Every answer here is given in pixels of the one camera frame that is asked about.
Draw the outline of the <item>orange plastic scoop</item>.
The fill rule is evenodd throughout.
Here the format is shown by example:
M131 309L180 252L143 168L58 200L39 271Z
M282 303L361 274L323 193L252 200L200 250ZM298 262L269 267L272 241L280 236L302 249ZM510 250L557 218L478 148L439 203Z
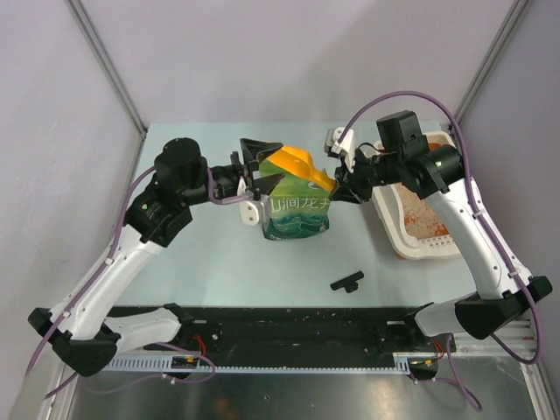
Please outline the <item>orange plastic scoop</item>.
M294 146L284 145L272 153L268 160L288 173L313 182L329 193L336 186L336 181L324 171L317 169L309 151Z

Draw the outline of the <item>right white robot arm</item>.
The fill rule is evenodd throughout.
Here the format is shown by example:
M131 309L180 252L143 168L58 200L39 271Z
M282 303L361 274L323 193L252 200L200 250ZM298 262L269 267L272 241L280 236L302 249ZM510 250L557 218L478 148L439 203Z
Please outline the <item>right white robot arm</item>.
M476 291L441 304L428 304L403 329L405 344L423 351L436 335L465 332L483 340L552 292L545 276L534 276L506 244L487 215L466 157L452 145L431 150L417 115L400 111L377 121L382 150L367 156L352 129L333 130L325 153L340 160L331 199L361 204L376 187L401 184L442 220L463 256Z

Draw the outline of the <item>black bag clip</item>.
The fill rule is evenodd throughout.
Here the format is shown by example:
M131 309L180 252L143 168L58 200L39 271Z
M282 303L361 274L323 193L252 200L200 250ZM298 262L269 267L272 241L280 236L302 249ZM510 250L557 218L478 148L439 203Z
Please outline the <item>black bag clip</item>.
M364 278L364 273L359 270L349 276L345 276L338 281L330 284L332 291L344 290L346 293L353 293L359 288L359 281Z

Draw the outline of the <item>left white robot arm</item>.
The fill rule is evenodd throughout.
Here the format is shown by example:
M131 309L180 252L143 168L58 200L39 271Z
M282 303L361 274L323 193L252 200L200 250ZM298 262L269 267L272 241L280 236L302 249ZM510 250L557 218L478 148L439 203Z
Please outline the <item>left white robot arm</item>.
M256 222L270 213L268 198L283 178L255 178L259 165L281 143L243 138L230 164L212 167L191 138L167 142L140 180L150 182L135 196L127 192L108 250L66 298L50 309L36 308L29 324L77 375L102 371L116 355L145 346L181 350L193 339L193 318L177 304L112 318L115 302L149 261L193 220L194 206L246 203Z

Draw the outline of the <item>green litter bag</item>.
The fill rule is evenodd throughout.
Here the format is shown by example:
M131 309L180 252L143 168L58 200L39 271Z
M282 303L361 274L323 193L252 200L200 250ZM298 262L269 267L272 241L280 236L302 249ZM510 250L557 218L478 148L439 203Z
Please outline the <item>green litter bag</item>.
M269 196L271 214L262 227L264 238L270 241L295 240L327 231L330 227L329 192L269 161L260 164L263 178L276 174L283 174L283 178Z

